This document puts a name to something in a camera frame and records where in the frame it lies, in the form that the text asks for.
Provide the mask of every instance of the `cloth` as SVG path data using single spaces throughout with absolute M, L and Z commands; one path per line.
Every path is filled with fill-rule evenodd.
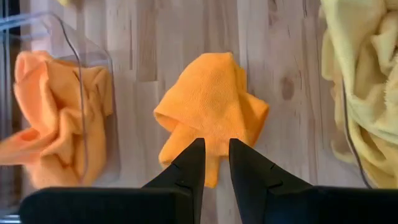
M 398 1 L 322 0 L 328 30 L 322 75 L 333 80 L 335 121 L 343 130 L 342 78 L 348 126 L 369 178 L 382 188 L 398 187 Z M 348 151 L 337 157 L 354 161 Z
M 113 112 L 112 83 L 103 67 L 79 69 L 46 52 L 21 52 L 14 93 L 31 125 L 0 142 L 0 165 L 22 164 L 34 187 L 90 185 L 106 161 L 104 118 Z
M 67 6 L 69 4 L 69 0 L 58 0 L 58 2 L 63 5 L 63 6 Z
M 205 186 L 215 187 L 229 139 L 253 147 L 268 105 L 246 92 L 246 74 L 232 54 L 203 54 L 186 67 L 154 114 L 171 132 L 159 154 L 160 163 L 168 166 L 196 138 L 205 138 Z

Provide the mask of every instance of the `plastic container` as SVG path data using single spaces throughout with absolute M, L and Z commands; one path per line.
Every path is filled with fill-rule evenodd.
M 112 60 L 108 53 L 87 38 L 76 35 L 75 30 L 64 24 L 55 14 L 44 12 L 0 19 L 0 30 L 2 34 L 0 35 L 2 43 L 0 50 L 4 52 L 0 56 L 0 139 L 29 126 L 15 101 L 12 89 L 13 66 L 19 52 L 45 50 L 54 58 L 75 62 L 80 68 L 99 65 L 107 67 L 113 75 Z M 120 171 L 115 100 L 113 104 L 114 113 L 104 121 L 107 164 L 103 174 L 95 183 L 100 186 L 117 180 Z M 0 220 L 3 215 L 13 212 L 18 203 L 34 191 L 28 180 L 18 166 L 0 167 Z

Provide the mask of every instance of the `orange microfiber cloth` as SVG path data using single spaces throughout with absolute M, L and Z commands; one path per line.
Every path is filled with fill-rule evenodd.
M 104 118 L 113 112 L 111 77 L 103 67 L 81 68 L 81 75 L 82 95 L 75 64 L 47 52 L 17 57 L 14 92 L 31 128 L 0 143 L 0 164 L 25 165 L 36 188 L 90 185 L 103 170 Z
M 246 91 L 246 74 L 231 53 L 203 54 L 188 65 L 154 111 L 171 132 L 160 163 L 170 165 L 193 140 L 205 138 L 205 186 L 215 187 L 229 139 L 253 147 L 268 114 L 268 105 Z

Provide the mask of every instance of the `wood grain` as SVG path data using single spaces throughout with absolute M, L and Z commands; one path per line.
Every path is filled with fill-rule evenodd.
M 168 134 L 152 111 L 203 52 L 232 52 L 248 91 L 270 104 L 255 147 L 261 154 L 312 184 L 363 186 L 355 166 L 330 149 L 334 106 L 320 76 L 318 0 L 40 2 L 113 58 L 121 173 L 111 186 L 139 187 L 161 171 L 157 155 Z M 203 195 L 202 223 L 241 223 L 226 161 L 220 173 L 218 187 Z

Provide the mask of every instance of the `yellow microfiber cloth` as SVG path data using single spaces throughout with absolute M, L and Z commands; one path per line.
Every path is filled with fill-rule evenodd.
M 66 5 L 68 5 L 69 4 L 69 0 L 58 0 L 58 2 L 61 4 L 61 5 L 63 5 L 63 6 L 66 6 Z
M 335 120 L 343 130 L 341 88 L 346 87 L 348 126 L 369 178 L 398 187 L 398 1 L 322 0 L 328 30 L 322 75 L 333 80 Z M 340 159 L 353 156 L 334 148 Z

